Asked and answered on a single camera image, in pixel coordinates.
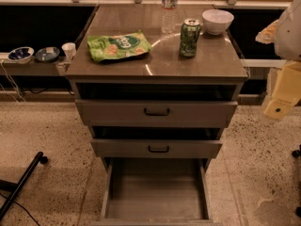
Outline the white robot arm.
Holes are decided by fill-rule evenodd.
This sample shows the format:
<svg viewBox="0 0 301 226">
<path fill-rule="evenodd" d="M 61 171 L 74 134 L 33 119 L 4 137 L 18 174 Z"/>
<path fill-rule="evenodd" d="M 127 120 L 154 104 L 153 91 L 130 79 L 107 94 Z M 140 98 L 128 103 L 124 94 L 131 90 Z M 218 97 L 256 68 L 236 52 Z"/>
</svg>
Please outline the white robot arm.
<svg viewBox="0 0 301 226">
<path fill-rule="evenodd" d="M 274 44 L 275 53 L 286 60 L 277 71 L 277 80 L 263 115 L 281 120 L 301 100 L 301 0 L 291 4 L 255 38 L 260 43 Z"/>
</svg>

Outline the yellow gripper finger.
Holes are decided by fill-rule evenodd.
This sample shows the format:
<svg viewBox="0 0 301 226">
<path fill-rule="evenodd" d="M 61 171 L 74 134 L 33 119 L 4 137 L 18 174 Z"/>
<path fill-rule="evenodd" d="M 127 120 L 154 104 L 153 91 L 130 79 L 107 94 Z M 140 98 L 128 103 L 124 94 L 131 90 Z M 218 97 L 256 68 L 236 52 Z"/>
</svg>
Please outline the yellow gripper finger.
<svg viewBox="0 0 301 226">
<path fill-rule="evenodd" d="M 273 43 L 275 40 L 276 28 L 278 20 L 273 21 L 266 26 L 255 38 L 255 41 L 263 44 Z"/>
<path fill-rule="evenodd" d="M 270 120 L 282 120 L 301 100 L 301 62 L 290 61 L 277 71 L 274 89 L 263 110 Z"/>
</svg>

